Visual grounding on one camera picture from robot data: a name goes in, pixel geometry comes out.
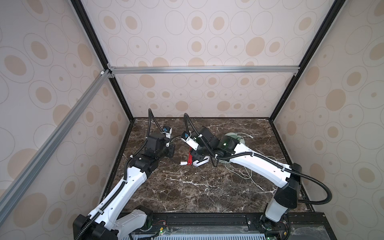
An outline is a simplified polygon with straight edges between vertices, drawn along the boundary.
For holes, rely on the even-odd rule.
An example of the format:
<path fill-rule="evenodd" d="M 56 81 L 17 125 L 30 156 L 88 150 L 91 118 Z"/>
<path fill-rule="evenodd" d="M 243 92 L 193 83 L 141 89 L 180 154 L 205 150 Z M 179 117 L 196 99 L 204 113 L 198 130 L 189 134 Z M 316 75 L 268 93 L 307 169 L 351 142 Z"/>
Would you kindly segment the white black headphones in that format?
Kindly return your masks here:
<path fill-rule="evenodd" d="M 201 165 L 208 163 L 210 160 L 211 160 L 211 157 L 209 156 L 202 156 L 196 153 L 189 152 L 187 161 L 181 161 L 179 165 L 199 167 Z"/>

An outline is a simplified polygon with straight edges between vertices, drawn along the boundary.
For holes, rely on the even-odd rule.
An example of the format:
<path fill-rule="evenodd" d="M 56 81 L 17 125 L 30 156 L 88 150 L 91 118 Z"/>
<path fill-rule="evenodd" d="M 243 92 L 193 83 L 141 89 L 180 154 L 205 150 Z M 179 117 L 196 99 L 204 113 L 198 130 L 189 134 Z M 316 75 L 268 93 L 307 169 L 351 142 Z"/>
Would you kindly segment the mint green headphones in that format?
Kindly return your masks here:
<path fill-rule="evenodd" d="M 229 136 L 231 138 L 234 138 L 238 140 L 242 144 L 246 144 L 245 137 L 254 139 L 252 135 L 246 134 L 246 133 L 227 133 L 226 136 Z"/>

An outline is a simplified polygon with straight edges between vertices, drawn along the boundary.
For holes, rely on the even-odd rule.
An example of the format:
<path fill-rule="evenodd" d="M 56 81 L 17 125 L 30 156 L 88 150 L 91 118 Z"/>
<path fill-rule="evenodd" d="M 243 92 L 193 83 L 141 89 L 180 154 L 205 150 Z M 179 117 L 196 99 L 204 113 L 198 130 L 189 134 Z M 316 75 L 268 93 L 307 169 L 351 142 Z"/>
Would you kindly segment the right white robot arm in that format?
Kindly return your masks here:
<path fill-rule="evenodd" d="M 251 150 L 236 134 L 226 134 L 220 139 L 208 128 L 182 133 L 183 141 L 190 146 L 195 159 L 206 158 L 214 165 L 234 163 L 263 176 L 277 186 L 272 200 L 268 203 L 264 217 L 271 222 L 279 222 L 288 210 L 295 209 L 298 203 L 324 205 L 332 200 L 331 190 L 317 179 L 302 173 L 298 164 L 287 165 Z M 320 186 L 327 194 L 320 201 L 301 200 L 299 193 L 302 180 L 306 179 Z"/>

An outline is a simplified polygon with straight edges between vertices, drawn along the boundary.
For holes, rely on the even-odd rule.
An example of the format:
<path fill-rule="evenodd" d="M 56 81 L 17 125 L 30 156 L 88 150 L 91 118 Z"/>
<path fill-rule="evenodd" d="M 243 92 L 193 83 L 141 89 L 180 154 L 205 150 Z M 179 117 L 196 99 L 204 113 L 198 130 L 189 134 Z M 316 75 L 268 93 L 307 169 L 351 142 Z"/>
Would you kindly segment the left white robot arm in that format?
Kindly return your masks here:
<path fill-rule="evenodd" d="M 171 134 L 166 132 L 146 137 L 143 146 L 130 156 L 123 177 L 108 196 L 87 216 L 79 215 L 74 220 L 76 240 L 122 240 L 137 229 L 151 227 L 153 212 L 145 207 L 138 207 L 124 217 L 120 213 L 160 160 L 173 157 L 174 146 L 170 141 Z"/>

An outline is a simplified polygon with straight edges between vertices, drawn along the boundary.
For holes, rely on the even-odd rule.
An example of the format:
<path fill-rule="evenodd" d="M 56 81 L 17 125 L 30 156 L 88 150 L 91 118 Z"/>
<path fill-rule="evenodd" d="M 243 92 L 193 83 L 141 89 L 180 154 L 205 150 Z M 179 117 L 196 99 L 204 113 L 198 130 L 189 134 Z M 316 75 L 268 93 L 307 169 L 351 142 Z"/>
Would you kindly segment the silver aluminium rail left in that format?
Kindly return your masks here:
<path fill-rule="evenodd" d="M 111 70 L 105 69 L 103 74 L 100 74 L 95 79 L 83 96 L 76 102 L 74 107 L 70 109 L 69 113 L 65 116 L 58 127 L 44 142 L 42 147 L 36 152 L 31 161 L 13 181 L 10 189 L 5 192 L 5 195 L 1 199 L 1 225 L 4 224 L 12 210 L 21 200 L 22 196 L 39 175 L 43 167 L 47 164 L 48 160 L 79 119 L 80 115 L 90 104 L 91 100 L 94 98 L 101 86 L 109 79 L 110 75 Z"/>

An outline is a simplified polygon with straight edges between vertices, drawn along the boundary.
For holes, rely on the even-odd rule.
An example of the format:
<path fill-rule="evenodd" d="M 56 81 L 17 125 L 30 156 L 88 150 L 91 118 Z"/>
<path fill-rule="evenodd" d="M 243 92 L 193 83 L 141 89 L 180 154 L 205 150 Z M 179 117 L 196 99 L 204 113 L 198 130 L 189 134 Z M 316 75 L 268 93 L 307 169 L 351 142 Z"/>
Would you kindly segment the silver aluminium rail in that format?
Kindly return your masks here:
<path fill-rule="evenodd" d="M 235 73 L 297 73 L 299 66 L 195 66 L 195 67 L 111 67 L 102 73 L 118 74 L 235 74 Z"/>
<path fill-rule="evenodd" d="M 36 152 L 31 161 L 13 181 L 10 189 L 5 192 L 5 195 L 1 199 L 1 225 L 4 224 L 12 210 L 21 200 L 22 196 L 39 175 L 43 167 L 47 164 L 48 160 L 79 119 L 80 115 L 90 104 L 91 100 L 94 98 L 101 86 L 109 79 L 110 75 L 111 70 L 105 69 L 103 74 L 100 74 L 95 79 L 83 96 L 76 102 L 74 107 L 70 109 L 69 113 L 65 116 L 58 127 L 44 142 L 42 147 Z"/>

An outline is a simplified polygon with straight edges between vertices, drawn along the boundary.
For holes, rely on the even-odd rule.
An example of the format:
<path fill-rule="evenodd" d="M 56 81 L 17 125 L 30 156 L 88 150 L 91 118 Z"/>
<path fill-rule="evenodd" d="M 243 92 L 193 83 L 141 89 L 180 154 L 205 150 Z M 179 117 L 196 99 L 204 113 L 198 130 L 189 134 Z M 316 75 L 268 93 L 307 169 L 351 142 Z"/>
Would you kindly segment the silver aluminium rail back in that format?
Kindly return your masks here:
<path fill-rule="evenodd" d="M 235 74 L 235 73 L 297 73 L 299 66 L 195 66 L 195 67 L 111 67 L 102 73 L 118 74 Z"/>

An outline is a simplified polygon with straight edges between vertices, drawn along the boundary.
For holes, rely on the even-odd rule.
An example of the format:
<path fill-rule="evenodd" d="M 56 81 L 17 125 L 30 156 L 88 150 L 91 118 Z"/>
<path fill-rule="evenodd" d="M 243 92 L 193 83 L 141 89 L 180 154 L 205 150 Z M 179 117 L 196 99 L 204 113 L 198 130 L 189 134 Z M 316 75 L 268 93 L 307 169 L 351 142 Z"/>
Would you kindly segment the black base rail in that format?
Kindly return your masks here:
<path fill-rule="evenodd" d="M 76 240 L 334 240 L 325 214 L 288 213 L 268 223 L 260 213 L 120 214 L 115 223 L 79 215 Z"/>

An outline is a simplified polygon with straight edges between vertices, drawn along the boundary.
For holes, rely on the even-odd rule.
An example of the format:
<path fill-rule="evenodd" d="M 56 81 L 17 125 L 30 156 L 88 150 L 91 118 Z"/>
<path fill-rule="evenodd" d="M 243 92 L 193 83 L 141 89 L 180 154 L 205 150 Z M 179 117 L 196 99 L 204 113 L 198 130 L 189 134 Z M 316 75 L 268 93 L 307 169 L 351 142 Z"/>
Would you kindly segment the black vertical frame post left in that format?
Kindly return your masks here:
<path fill-rule="evenodd" d="M 71 0 L 71 5 L 73 6 L 75 12 L 76 12 L 76 15 L 78 16 L 83 28 L 84 28 L 84 31 L 85 33 L 87 34 L 87 37 L 88 39 L 90 40 L 90 43 L 98 57 L 98 60 L 100 61 L 102 67 L 104 70 L 111 70 L 112 68 L 110 67 L 109 65 L 109 61 L 106 57 L 106 54 L 104 52 L 104 49 L 101 45 L 101 42 L 99 41 L 99 38 L 93 28 L 93 25 L 86 13 L 86 10 L 85 10 L 85 7 L 82 3 L 82 1 L 79 1 L 79 0 Z M 112 76 L 112 77 L 109 77 L 109 80 L 110 80 L 110 83 L 120 101 L 120 104 L 122 105 L 123 107 L 123 110 L 125 111 L 128 119 L 130 122 L 134 121 L 135 118 L 127 104 L 127 101 L 123 95 L 123 91 L 116 79 L 116 77 Z"/>

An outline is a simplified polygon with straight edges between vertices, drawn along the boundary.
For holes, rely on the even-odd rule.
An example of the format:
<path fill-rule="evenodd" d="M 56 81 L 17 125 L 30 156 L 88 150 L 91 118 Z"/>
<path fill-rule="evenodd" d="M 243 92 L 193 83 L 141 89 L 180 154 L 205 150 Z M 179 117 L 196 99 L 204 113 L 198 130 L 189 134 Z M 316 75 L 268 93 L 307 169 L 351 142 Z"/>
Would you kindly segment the black vertical frame post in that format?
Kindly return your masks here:
<path fill-rule="evenodd" d="M 310 63 L 312 57 L 314 56 L 314 54 L 318 50 L 320 44 L 324 40 L 326 34 L 330 30 L 332 24 L 336 20 L 339 12 L 341 11 L 341 9 L 343 8 L 345 3 L 346 3 L 346 0 L 336 0 L 331 5 L 330 10 L 326 14 L 324 20 L 321 22 L 321 25 L 320 25 L 320 27 L 319 27 L 319 29 L 318 29 L 314 39 L 312 40 L 312 42 L 309 45 L 309 48 L 307 49 L 307 51 L 306 51 L 302 61 L 299 64 L 299 67 L 300 67 L 299 71 L 289 81 L 288 86 L 286 87 L 282 97 L 280 98 L 280 100 L 279 100 L 277 106 L 275 107 L 272 115 L 270 116 L 270 122 L 271 123 L 273 123 L 276 120 L 277 116 L 281 112 L 285 102 L 287 101 L 287 99 L 290 96 L 291 92 L 295 88 L 295 86 L 296 86 L 297 82 L 299 81 L 301 75 L 304 73 L 306 67 L 308 66 L 308 64 Z"/>
<path fill-rule="evenodd" d="M 87 34 L 87 37 L 88 39 L 90 40 L 90 43 L 98 57 L 98 60 L 100 61 L 102 67 L 104 70 L 111 70 L 112 68 L 110 67 L 109 65 L 109 61 L 106 57 L 106 54 L 104 52 L 104 49 L 101 45 L 101 42 L 99 41 L 99 38 L 93 28 L 93 25 L 86 13 L 86 10 L 85 10 L 85 7 L 82 3 L 82 1 L 79 1 L 79 0 L 71 0 L 71 5 L 73 6 L 75 12 L 76 12 L 76 15 L 78 16 L 83 28 L 84 28 L 84 31 L 85 33 Z M 110 80 L 110 83 L 120 101 L 120 104 L 122 105 L 123 107 L 123 110 L 125 111 L 128 119 L 130 122 L 134 121 L 135 118 L 127 104 L 127 101 L 123 95 L 123 91 L 116 79 L 116 77 L 112 76 L 112 77 L 109 77 L 109 80 Z"/>

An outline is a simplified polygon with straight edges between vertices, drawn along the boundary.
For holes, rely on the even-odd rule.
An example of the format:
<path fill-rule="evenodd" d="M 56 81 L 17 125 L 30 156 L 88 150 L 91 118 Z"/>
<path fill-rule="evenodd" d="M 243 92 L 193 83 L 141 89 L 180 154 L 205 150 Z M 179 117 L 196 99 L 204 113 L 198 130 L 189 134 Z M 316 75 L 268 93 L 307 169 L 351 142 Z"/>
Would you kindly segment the black vertical frame post right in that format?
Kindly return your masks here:
<path fill-rule="evenodd" d="M 270 122 L 271 123 L 273 123 L 276 120 L 277 116 L 281 112 L 285 102 L 287 101 L 287 99 L 290 96 L 291 92 L 295 88 L 295 86 L 296 86 L 297 82 L 299 81 L 301 75 L 304 73 L 306 67 L 308 66 L 308 64 L 310 63 L 312 57 L 314 56 L 314 54 L 318 50 L 320 44 L 324 40 L 326 34 L 330 30 L 332 24 L 336 20 L 339 12 L 341 11 L 341 9 L 343 8 L 345 3 L 346 3 L 346 0 L 336 0 L 331 5 L 330 10 L 326 14 L 324 20 L 321 22 L 321 25 L 320 25 L 320 27 L 319 27 L 319 29 L 318 29 L 314 39 L 312 40 L 312 42 L 309 45 L 309 48 L 307 49 L 307 51 L 306 51 L 302 61 L 299 64 L 299 67 L 300 67 L 299 71 L 289 81 L 288 86 L 286 87 L 282 97 L 280 98 L 280 100 L 279 100 L 277 106 L 275 107 L 272 115 L 270 116 Z"/>

